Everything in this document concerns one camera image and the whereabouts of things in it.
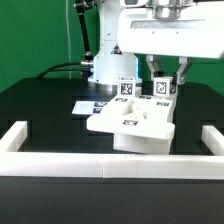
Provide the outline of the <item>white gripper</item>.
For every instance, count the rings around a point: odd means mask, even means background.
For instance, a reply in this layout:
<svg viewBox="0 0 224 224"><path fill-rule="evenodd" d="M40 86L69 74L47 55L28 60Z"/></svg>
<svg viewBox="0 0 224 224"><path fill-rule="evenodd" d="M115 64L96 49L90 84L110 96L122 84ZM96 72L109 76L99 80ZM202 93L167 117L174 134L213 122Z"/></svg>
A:
<svg viewBox="0 0 224 224"><path fill-rule="evenodd" d="M224 1L120 0L118 45L149 54L151 79L162 77L159 57L179 56L175 84L184 85L193 58L224 58Z"/></svg>

